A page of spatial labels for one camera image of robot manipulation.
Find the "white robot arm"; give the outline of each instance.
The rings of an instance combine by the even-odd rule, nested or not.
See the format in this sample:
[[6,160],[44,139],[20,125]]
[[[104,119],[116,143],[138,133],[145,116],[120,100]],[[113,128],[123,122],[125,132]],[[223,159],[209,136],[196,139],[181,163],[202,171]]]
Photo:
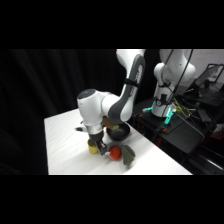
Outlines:
[[85,90],[78,96],[78,107],[83,124],[92,141],[104,155],[107,147],[103,143],[103,116],[114,124],[122,124],[132,116],[134,101],[145,70],[145,49],[118,49],[117,58],[126,69],[127,76],[121,96],[95,89]]
[[[173,49],[173,51],[172,49],[162,49],[160,50],[160,59],[162,63],[158,64],[154,70],[158,84],[154,95],[156,102],[152,113],[157,117],[167,117],[168,105],[172,104],[173,92],[181,79],[188,60],[184,55],[183,49]],[[193,78],[195,71],[195,67],[189,63],[181,82],[187,82]]]

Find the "cable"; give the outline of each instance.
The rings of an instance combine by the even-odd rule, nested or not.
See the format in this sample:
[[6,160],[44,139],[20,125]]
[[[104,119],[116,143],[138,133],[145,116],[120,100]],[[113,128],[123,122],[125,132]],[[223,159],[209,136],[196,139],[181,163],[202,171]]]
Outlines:
[[[167,65],[168,61],[170,60],[170,57],[171,57],[171,55],[173,54],[173,51],[174,51],[174,49],[172,49],[172,51],[171,51],[171,53],[170,53],[168,59],[166,60],[165,66]],[[163,72],[162,72],[162,75],[161,75],[161,79],[162,79],[162,81],[163,81],[163,84],[165,84],[165,82],[164,82],[164,80],[163,80]]]
[[182,118],[178,113],[177,116],[180,117],[184,122],[186,122],[188,125],[190,125],[194,130],[196,130],[200,135],[203,136],[203,141],[205,140],[204,134],[202,134],[197,128],[195,128],[193,125],[191,125],[189,122],[187,122],[184,118]]
[[207,148],[207,147],[204,147],[204,146],[201,146],[201,147],[202,147],[203,149],[207,149],[208,151],[210,151],[210,152],[212,152],[212,153],[216,154],[217,156],[220,156],[221,158],[224,159],[223,156],[221,156],[220,154],[218,154],[218,153],[216,153],[216,152],[213,152],[211,149],[209,149],[209,148]]
[[218,87],[216,87],[216,86],[210,86],[210,87],[215,87],[216,89],[218,89],[218,90],[220,90]]
[[184,75],[185,75],[185,72],[186,72],[187,67],[188,67],[188,65],[189,65],[189,63],[190,63],[190,60],[191,60],[191,57],[192,57],[193,52],[194,52],[194,49],[191,50],[190,57],[189,57],[189,59],[188,59],[187,65],[185,66],[184,72],[183,72],[183,74],[182,74],[182,76],[181,76],[179,82],[177,83],[176,90],[178,89],[178,87],[179,87],[179,85],[180,85],[180,82],[181,82],[182,78],[183,78]]
[[[178,117],[180,117],[184,122],[186,122],[189,126],[191,126],[195,131],[197,131],[200,135],[202,135],[203,139],[195,146],[194,149],[196,149],[204,140],[205,140],[205,136],[204,134],[202,134],[197,128],[195,128],[193,125],[191,125],[189,122],[187,122],[184,118],[182,118],[178,113],[176,113]],[[184,162],[186,161],[186,159],[190,156],[190,154],[183,160],[182,165],[184,164]]]
[[210,99],[210,100],[221,100],[221,101],[224,101],[224,99],[218,99],[218,98],[211,98],[211,97],[208,97],[206,95],[202,95],[203,97],[207,98],[207,99]]
[[[170,53],[170,55],[169,55],[169,57],[168,57],[168,59],[167,59],[166,64],[168,63],[168,61],[169,61],[169,59],[170,59],[170,57],[171,57],[171,55],[172,55],[173,51],[174,51],[174,49],[172,49],[172,51],[171,51],[171,53]],[[186,64],[186,66],[185,66],[185,69],[184,69],[184,71],[183,71],[183,74],[182,74],[182,76],[180,77],[179,82],[177,83],[177,86],[176,86],[175,90],[177,90],[177,89],[178,89],[178,87],[179,87],[179,85],[180,85],[180,82],[181,82],[182,78],[183,78],[183,77],[184,77],[184,75],[185,75],[185,72],[186,72],[187,67],[188,67],[188,65],[189,65],[189,63],[190,63],[190,60],[191,60],[191,57],[192,57],[193,51],[194,51],[194,49],[192,49],[192,50],[191,50],[190,57],[189,57],[188,62],[187,62],[187,64]],[[164,113],[165,113],[165,111],[167,110],[167,107],[168,107],[168,106],[169,106],[169,104],[165,107],[165,109],[164,109],[164,111],[163,111],[163,113],[162,113],[162,117],[164,116]]]

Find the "white table surface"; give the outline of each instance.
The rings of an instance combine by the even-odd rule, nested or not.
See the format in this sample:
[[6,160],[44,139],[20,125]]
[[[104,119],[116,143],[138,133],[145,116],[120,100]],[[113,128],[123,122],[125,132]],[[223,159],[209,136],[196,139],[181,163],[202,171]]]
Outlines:
[[81,121],[79,110],[44,120],[49,175],[191,175],[133,128],[123,142],[112,142],[106,133],[103,139],[108,147],[125,144],[135,151],[130,168],[122,160],[112,161],[100,153],[92,155],[88,134],[75,131]]

